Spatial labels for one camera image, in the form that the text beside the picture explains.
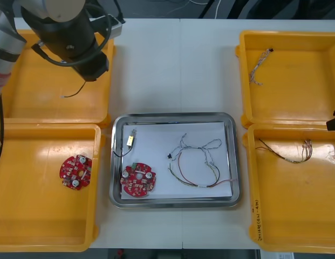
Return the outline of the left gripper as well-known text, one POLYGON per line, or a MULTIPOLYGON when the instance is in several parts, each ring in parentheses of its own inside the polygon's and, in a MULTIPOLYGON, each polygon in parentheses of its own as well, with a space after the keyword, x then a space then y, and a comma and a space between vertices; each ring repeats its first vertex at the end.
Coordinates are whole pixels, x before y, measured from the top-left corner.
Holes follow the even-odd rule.
POLYGON ((109 71, 107 56, 101 52, 90 61, 72 67, 84 81, 96 81, 104 73, 109 71))

